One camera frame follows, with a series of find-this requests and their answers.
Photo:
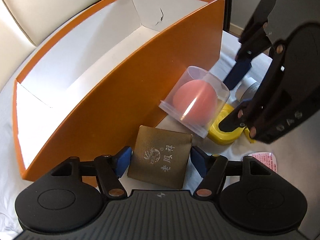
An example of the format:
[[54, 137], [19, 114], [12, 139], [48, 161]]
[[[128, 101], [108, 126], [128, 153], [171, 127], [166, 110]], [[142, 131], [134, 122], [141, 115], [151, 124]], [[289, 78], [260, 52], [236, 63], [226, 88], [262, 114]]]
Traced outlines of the gold square gift box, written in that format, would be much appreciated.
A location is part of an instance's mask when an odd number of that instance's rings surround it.
[[193, 136], [140, 126], [127, 176], [171, 189], [184, 184]]

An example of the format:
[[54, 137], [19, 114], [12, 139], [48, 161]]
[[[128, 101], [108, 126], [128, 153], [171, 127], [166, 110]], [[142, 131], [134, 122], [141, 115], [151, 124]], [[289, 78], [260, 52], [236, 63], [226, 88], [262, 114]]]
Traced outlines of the yellow tape measure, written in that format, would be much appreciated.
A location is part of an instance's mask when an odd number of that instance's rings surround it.
[[232, 124], [224, 122], [224, 119], [232, 113], [234, 108], [225, 104], [215, 119], [212, 126], [210, 126], [207, 137], [218, 145], [230, 145], [235, 142], [240, 135], [244, 134], [250, 143], [255, 143], [255, 140], [249, 136], [249, 129], [245, 126], [238, 126], [235, 128]]

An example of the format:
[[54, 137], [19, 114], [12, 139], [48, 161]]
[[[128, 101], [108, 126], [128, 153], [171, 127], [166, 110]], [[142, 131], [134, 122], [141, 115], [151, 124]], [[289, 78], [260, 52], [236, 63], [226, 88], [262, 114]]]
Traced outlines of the pink sponge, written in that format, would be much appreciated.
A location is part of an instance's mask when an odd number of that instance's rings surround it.
[[159, 108], [205, 138], [229, 97], [229, 89], [219, 78], [200, 67], [189, 66]]

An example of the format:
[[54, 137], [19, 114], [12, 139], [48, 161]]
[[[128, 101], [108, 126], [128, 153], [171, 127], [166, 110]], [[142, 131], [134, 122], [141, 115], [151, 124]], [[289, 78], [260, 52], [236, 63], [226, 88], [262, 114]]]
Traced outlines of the pink labelled tin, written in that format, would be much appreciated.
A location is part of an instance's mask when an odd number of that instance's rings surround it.
[[273, 153], [271, 152], [255, 152], [250, 153], [249, 156], [259, 160], [265, 166], [270, 168], [273, 172], [277, 173], [277, 160]]

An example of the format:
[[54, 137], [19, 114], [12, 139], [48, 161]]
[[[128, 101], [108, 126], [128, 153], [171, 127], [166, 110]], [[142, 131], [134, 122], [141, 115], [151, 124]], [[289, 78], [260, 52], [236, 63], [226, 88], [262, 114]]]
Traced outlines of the orange cardboard box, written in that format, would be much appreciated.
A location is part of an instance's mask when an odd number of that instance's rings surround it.
[[225, 0], [102, 0], [61, 27], [16, 77], [12, 123], [23, 179], [71, 156], [133, 146], [189, 66], [220, 57]]

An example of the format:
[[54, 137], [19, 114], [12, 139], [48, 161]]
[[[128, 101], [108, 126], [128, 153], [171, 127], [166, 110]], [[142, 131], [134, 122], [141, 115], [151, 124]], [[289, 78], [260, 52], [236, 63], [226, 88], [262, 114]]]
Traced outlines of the white lidded cream jar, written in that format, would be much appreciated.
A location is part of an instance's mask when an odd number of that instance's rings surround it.
[[252, 77], [244, 77], [240, 86], [237, 88], [235, 97], [239, 103], [251, 100], [258, 90], [260, 83]]

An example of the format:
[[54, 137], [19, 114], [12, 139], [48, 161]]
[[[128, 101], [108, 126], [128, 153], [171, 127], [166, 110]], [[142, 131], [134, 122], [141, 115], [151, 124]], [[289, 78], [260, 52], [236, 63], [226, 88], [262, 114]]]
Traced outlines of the cream padded headboard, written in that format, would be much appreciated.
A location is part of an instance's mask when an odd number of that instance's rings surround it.
[[1, 0], [1, 86], [52, 32], [99, 0]]

